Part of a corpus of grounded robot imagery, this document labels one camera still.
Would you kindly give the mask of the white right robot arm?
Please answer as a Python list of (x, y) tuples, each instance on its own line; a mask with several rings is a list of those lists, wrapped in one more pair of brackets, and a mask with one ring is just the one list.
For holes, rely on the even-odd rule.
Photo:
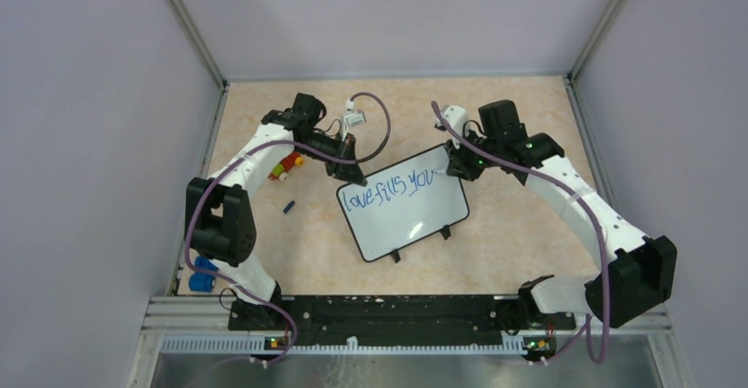
[(577, 236), (598, 274), (542, 276), (519, 290), (517, 315), (540, 328), (556, 313), (589, 314), (612, 328), (665, 303), (672, 296), (677, 247), (635, 227), (591, 187), (564, 149), (548, 134), (529, 135), (510, 100), (478, 109), (478, 130), (459, 106), (434, 106), (436, 128), (451, 135), (445, 143), (446, 174), (474, 181), (488, 168), (513, 175), (542, 198)]

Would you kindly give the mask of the blue marker cap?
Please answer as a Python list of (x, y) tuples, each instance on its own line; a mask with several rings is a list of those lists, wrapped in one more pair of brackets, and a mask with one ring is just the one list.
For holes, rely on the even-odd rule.
[(291, 200), (284, 208), (283, 213), (288, 214), (292, 208), (295, 206), (295, 200)]

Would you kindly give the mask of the black framed whiteboard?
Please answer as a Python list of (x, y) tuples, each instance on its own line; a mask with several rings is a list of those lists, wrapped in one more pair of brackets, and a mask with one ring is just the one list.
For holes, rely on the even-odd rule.
[(461, 179), (433, 175), (446, 169), (443, 145), (435, 145), (366, 176), (365, 187), (344, 184), (336, 191), (362, 260), (371, 263), (434, 234), (445, 239), (470, 215)]

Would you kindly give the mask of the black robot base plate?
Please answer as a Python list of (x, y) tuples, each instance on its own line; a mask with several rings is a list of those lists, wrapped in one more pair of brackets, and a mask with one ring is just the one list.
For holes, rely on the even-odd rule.
[(231, 330), (290, 329), (298, 332), (353, 333), (403, 328), (408, 332), (453, 326), (468, 332), (572, 330), (573, 315), (540, 315), (517, 295), (277, 295), (268, 306), (239, 302), (231, 307)]

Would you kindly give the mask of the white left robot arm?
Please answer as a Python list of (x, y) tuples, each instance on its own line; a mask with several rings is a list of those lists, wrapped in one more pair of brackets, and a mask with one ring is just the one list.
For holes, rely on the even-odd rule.
[(269, 111), (229, 163), (209, 177), (193, 178), (186, 187), (184, 252), (211, 260), (216, 267), (212, 276), (228, 282), (242, 301), (251, 304), (250, 319), (262, 329), (279, 324), (283, 307), (272, 298), (278, 283), (253, 252), (260, 208), (251, 204), (252, 196), (292, 153), (324, 162), (327, 175), (338, 181), (367, 183), (349, 129), (365, 121), (355, 98), (347, 100), (337, 134), (317, 127), (325, 114), (322, 101), (299, 93), (291, 107)]

